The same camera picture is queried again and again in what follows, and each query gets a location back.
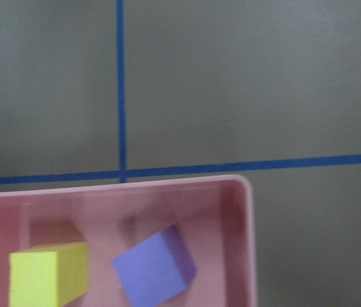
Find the purple foam block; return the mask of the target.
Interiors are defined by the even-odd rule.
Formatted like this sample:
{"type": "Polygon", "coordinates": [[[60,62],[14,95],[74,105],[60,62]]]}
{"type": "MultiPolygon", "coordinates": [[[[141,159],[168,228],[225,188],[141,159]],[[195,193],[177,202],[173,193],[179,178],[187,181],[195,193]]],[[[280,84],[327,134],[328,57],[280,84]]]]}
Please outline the purple foam block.
{"type": "Polygon", "coordinates": [[[185,291],[196,265],[175,226],[170,226],[111,261],[131,306],[158,306],[185,291]]]}

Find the yellow foam block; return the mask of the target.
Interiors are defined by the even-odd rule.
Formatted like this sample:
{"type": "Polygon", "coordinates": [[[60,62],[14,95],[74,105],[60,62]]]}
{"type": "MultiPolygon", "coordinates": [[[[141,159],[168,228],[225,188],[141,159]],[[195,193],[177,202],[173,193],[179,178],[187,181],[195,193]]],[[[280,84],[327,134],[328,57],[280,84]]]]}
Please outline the yellow foam block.
{"type": "Polygon", "coordinates": [[[42,244],[9,255],[10,306],[65,306],[89,288],[88,243],[42,244]]]}

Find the pink plastic bin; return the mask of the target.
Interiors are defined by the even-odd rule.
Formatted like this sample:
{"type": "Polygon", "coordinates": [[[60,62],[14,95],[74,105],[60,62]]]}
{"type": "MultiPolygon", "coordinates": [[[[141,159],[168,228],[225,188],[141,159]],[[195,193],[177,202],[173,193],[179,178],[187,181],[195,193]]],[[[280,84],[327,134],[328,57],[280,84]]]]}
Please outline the pink plastic bin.
{"type": "Polygon", "coordinates": [[[197,267],[167,306],[256,306],[250,182],[239,175],[0,193],[0,306],[10,253],[53,242],[89,245],[89,290],[74,306],[128,306],[112,260],[176,225],[197,267]]]}

